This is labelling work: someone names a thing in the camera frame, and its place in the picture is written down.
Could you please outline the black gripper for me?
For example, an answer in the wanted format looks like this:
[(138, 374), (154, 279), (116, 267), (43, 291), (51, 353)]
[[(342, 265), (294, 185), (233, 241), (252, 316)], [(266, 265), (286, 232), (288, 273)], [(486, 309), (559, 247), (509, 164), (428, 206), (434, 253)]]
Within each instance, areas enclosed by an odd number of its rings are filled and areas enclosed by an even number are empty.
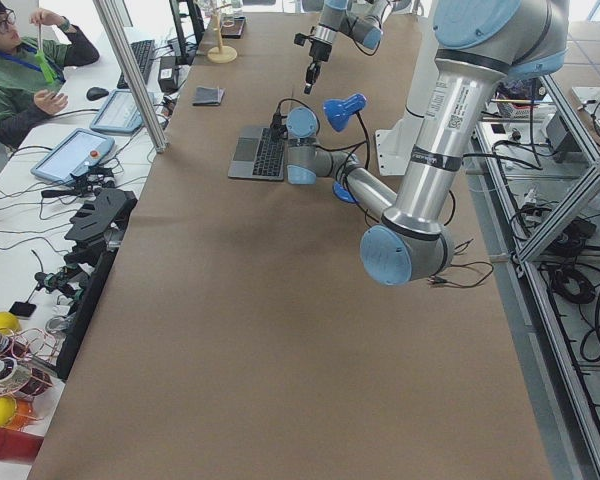
[(309, 55), (312, 58), (312, 62), (307, 67), (305, 74), (304, 93), (306, 95), (309, 95), (312, 92), (320, 75), (321, 63), (329, 60), (331, 51), (332, 44), (330, 42), (323, 42), (321, 40), (311, 41)]

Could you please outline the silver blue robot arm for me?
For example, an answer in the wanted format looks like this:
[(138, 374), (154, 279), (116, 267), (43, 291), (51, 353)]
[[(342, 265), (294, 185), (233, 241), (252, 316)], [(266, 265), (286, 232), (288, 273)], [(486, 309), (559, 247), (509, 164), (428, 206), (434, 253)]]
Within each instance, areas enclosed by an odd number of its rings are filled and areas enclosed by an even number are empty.
[(553, 73), (566, 53), (566, 1), (441, 1), (433, 12), (438, 77), (393, 192), (353, 154), (328, 152), (316, 139), (315, 115), (293, 109), (286, 120), (287, 180), (339, 182), (379, 222), (362, 236), (366, 272), (382, 285), (434, 276), (452, 261), (454, 244), (439, 215), (466, 146), (498, 83)]
[(297, 33), (294, 43), (310, 43), (311, 63), (305, 74), (304, 93), (309, 95), (318, 80), (323, 62), (329, 60), (338, 33), (350, 38), (365, 55), (373, 56), (383, 38), (383, 23), (394, 11), (405, 10), (411, 1), (368, 1), (362, 13), (351, 10), (351, 1), (324, 1), (320, 17), (308, 34)]

